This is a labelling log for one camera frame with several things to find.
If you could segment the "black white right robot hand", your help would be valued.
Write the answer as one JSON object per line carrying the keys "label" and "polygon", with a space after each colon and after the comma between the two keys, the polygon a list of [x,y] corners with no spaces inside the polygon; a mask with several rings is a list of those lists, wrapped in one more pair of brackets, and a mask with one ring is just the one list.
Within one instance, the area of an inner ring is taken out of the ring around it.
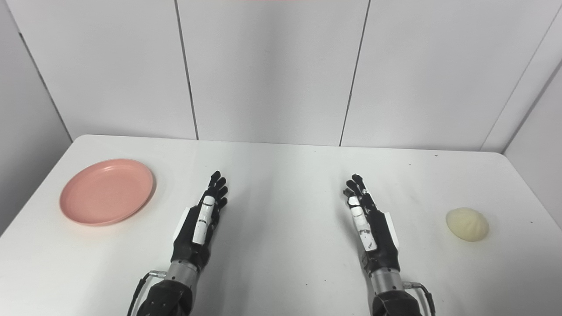
{"label": "black white right robot hand", "polygon": [[359,174],[346,185],[343,193],[364,249],[363,269],[369,275],[380,269],[399,272],[399,240],[391,214],[378,209]]}

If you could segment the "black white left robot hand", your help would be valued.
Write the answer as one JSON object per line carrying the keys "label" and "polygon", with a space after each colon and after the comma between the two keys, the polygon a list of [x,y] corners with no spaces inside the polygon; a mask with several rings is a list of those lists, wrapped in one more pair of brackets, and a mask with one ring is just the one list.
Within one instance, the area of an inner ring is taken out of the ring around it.
{"label": "black white left robot hand", "polygon": [[211,242],[223,208],[227,205],[227,180],[215,171],[197,205],[186,213],[174,240],[171,262],[189,263],[201,272],[211,256]]}

